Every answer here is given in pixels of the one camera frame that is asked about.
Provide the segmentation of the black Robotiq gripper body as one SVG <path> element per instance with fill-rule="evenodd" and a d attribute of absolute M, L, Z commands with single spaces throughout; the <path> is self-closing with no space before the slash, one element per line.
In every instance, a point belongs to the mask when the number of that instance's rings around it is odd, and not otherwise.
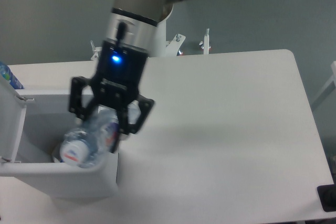
<path fill-rule="evenodd" d="M 90 80 L 93 93 L 90 107 L 126 109 L 139 95 L 139 83 L 148 56 L 147 50 L 105 40 L 96 73 Z"/>

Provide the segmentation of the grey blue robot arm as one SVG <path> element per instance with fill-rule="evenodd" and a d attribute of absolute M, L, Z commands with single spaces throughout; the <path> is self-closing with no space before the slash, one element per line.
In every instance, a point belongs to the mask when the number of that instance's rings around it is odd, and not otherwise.
<path fill-rule="evenodd" d="M 139 93 L 166 5 L 184 0 L 114 0 L 97 68 L 71 80 L 69 111 L 86 121 L 98 106 L 116 110 L 118 135 L 137 133 L 154 106 Z"/>

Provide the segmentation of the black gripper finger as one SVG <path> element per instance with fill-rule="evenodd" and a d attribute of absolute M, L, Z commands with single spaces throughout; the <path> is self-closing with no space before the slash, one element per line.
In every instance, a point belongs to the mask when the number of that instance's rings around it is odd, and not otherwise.
<path fill-rule="evenodd" d="M 138 133 L 153 107 L 154 100 L 139 94 L 131 103 L 123 104 L 116 108 L 118 133 L 111 146 L 111 153 L 115 153 L 118 150 L 122 135 L 128 136 L 129 134 Z"/>
<path fill-rule="evenodd" d="M 95 97 L 93 97 L 86 106 L 83 106 L 82 95 L 86 87 L 91 88 L 90 78 L 78 76 L 71 79 L 68 111 L 83 122 L 88 121 L 98 108 Z"/>

